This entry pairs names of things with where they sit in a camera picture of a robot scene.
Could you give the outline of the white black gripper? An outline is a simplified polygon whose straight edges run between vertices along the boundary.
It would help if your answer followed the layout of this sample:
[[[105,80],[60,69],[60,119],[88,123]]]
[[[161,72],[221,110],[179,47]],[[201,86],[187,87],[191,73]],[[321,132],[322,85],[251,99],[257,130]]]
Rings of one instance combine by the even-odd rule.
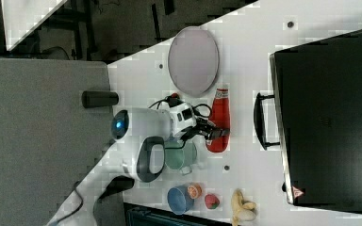
[[[193,112],[192,105],[183,103],[169,107],[169,113],[172,122],[172,137],[181,138],[187,131],[197,125],[204,128],[215,127],[216,124],[208,119],[198,118]],[[210,130],[206,135],[206,140],[214,140],[219,137],[226,137],[230,134],[229,129],[215,128]]]

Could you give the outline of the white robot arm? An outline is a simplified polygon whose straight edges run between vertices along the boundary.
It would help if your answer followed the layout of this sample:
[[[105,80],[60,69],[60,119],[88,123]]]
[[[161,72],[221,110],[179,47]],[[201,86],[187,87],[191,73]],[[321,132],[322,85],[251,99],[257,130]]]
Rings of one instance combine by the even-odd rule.
[[[164,109],[129,107],[116,113],[111,124],[112,140],[103,156],[74,185],[46,226],[97,226],[94,206],[111,193],[119,178],[153,182],[165,165],[165,143],[186,143],[202,136],[214,140],[230,134],[183,101],[168,99]]]

